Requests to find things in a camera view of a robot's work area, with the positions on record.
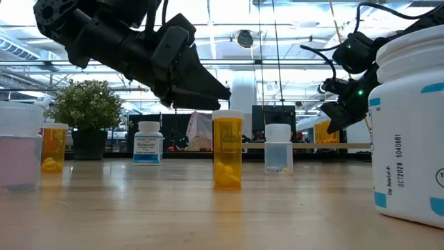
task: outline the black plant pot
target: black plant pot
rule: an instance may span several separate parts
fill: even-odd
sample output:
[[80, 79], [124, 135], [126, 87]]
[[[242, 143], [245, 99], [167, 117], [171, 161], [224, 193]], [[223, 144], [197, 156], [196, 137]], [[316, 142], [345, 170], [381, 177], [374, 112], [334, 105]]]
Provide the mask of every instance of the black plant pot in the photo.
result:
[[73, 131], [74, 160], [101, 160], [107, 135], [105, 131]]

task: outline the potted plant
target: potted plant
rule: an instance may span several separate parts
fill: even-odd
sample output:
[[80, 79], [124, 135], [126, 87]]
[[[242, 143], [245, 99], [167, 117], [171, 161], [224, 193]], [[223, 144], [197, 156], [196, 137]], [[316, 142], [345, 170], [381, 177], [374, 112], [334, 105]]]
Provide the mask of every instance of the potted plant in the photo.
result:
[[59, 91], [48, 115], [72, 129], [75, 160], [100, 160], [107, 128], [118, 127], [122, 100], [106, 81], [70, 82]]

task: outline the white container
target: white container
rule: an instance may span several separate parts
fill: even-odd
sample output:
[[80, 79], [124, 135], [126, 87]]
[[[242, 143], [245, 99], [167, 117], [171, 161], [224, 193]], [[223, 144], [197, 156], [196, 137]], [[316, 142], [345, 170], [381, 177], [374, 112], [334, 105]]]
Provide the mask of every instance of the white container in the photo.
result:
[[402, 36], [377, 53], [369, 96], [375, 205], [444, 228], [444, 26]]
[[35, 190], [40, 183], [43, 109], [0, 101], [0, 190]]
[[265, 174], [293, 174], [293, 145], [288, 124], [265, 126]]
[[164, 136], [159, 122], [139, 122], [134, 135], [134, 165], [161, 165]]

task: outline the medicine label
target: medicine label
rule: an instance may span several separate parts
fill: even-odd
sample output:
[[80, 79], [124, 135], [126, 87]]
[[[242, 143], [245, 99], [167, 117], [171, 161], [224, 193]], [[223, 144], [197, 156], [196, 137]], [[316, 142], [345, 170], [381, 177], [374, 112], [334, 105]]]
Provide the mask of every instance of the medicine label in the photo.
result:
[[134, 137], [134, 163], [160, 164], [163, 138], [158, 136]]

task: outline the white pillar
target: white pillar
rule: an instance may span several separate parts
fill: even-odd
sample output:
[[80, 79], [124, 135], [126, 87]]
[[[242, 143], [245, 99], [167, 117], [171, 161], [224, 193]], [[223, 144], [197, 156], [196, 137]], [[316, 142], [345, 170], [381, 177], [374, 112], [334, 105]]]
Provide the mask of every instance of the white pillar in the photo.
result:
[[242, 133], [252, 137], [251, 106], [256, 105], [256, 81], [254, 71], [235, 71], [231, 85], [230, 109], [245, 113]]

